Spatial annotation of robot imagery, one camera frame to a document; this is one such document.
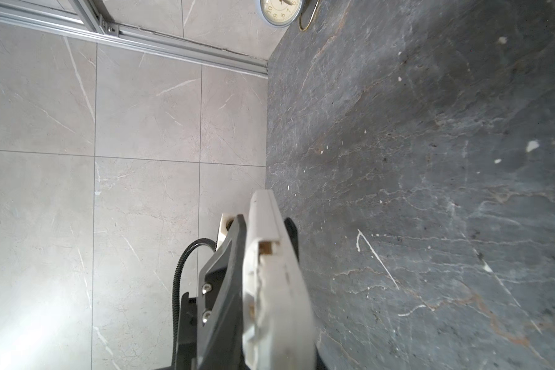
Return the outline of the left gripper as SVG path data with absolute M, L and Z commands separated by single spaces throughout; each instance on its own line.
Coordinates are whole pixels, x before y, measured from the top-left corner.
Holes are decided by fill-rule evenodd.
M 174 344 L 171 369 L 242 369 L 243 263 L 247 225 L 232 217 L 223 243 L 199 273 L 196 298 L 182 294 L 174 302 Z

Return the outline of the white remote control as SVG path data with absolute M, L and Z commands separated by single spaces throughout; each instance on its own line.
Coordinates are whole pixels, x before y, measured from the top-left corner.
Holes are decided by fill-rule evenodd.
M 243 263 L 242 349 L 251 369 L 316 367 L 311 299 L 274 193 L 251 198 Z

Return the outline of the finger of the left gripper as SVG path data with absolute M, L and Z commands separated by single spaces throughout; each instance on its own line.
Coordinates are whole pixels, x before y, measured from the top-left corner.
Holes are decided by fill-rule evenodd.
M 290 238 L 294 254 L 296 258 L 299 259 L 298 228 L 290 217 L 285 219 L 285 228 L 288 232 L 288 237 Z

